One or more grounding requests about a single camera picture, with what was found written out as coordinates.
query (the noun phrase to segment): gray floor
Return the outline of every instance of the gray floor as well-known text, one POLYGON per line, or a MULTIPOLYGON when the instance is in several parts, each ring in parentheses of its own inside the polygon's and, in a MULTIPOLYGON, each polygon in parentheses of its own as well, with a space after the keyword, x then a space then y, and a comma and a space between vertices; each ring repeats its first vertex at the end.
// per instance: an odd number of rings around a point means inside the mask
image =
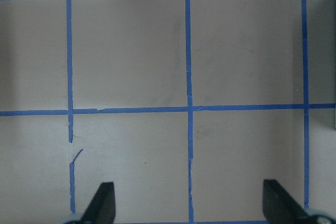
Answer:
POLYGON ((335 3, 305 62, 302 0, 190 0, 190 45, 185 0, 71 0, 72 38, 67 0, 0 0, 0 222, 70 214, 82 148, 76 212, 112 180, 117 223, 189 222, 191 143, 194 221, 264 220, 264 178, 335 217, 335 3))

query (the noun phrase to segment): floor tile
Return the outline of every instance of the floor tile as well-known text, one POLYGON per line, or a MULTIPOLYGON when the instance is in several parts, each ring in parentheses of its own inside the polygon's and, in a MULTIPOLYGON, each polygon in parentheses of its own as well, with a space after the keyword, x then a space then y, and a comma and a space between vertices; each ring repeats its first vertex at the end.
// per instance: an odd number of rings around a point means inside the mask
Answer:
POLYGON ((75 108, 185 106, 184 0, 73 0, 75 108))
POLYGON ((301 0, 192 0, 191 8, 195 105, 303 102, 301 0))
POLYGON ((336 0, 307 0, 309 102, 336 101, 336 0))
POLYGON ((113 181, 116 223, 188 221, 186 113, 76 115, 74 135, 77 212, 113 181))
POLYGON ((56 223, 70 214, 68 118, 0 118, 1 223, 56 223))
POLYGON ((309 123, 309 207, 335 217, 335 109, 311 110, 309 123))
POLYGON ((195 221, 263 220, 263 179, 303 204, 303 111, 194 113, 195 221))
POLYGON ((0 2, 0 111, 67 109, 65 3, 0 2))

